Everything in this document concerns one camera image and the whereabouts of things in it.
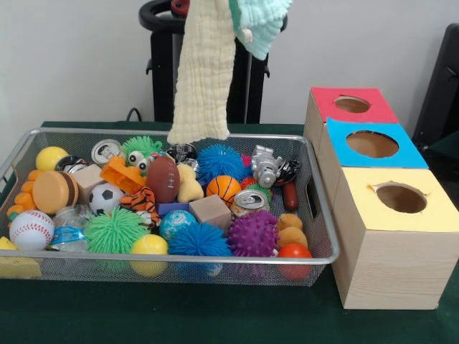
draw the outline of red ball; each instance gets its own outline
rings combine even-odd
[[[280,249],[278,257],[282,258],[312,258],[313,256],[303,245],[287,244]],[[312,265],[279,265],[282,276],[287,280],[304,280],[311,272]]]
[[[146,185],[159,203],[171,203],[180,187],[180,174],[175,162],[167,156],[156,158],[148,168]]]

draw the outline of round hole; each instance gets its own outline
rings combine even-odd
[[[387,158],[399,151],[393,138],[376,131],[356,131],[346,138],[346,143],[353,151],[372,158]]]
[[[335,105],[348,113],[365,113],[371,106],[363,99],[348,95],[342,95],[341,97],[336,98]]]
[[[382,186],[378,188],[377,195],[382,203],[400,213],[415,214],[427,205],[419,190],[405,184]]]

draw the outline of green spiky ball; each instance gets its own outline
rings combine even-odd
[[[258,190],[258,191],[263,192],[266,195],[266,198],[268,199],[268,203],[271,203],[271,198],[273,197],[273,195],[271,194],[270,189],[263,188],[259,186],[258,184],[249,185],[247,188],[245,188],[245,190],[248,190],[248,189]]]
[[[158,153],[163,148],[161,141],[153,142],[148,136],[136,136],[130,138],[122,144],[121,149],[126,156],[129,156],[132,152],[141,152],[145,158],[148,158],[152,153]]]
[[[149,233],[143,219],[127,209],[112,209],[90,220],[85,229],[87,250],[93,253],[130,253],[135,241]]]

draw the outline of white wall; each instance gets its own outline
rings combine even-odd
[[[152,119],[147,0],[0,0],[0,161],[43,120]],[[264,123],[304,123],[309,87],[380,87],[415,125],[457,0],[294,0],[273,45]]]
[[[453,22],[458,0],[294,0],[271,49],[262,121],[304,123],[311,86],[378,87],[412,133]]]

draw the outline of baseball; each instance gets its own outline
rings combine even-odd
[[[44,249],[52,240],[55,226],[51,218],[38,210],[21,213],[9,227],[9,238],[19,249]]]

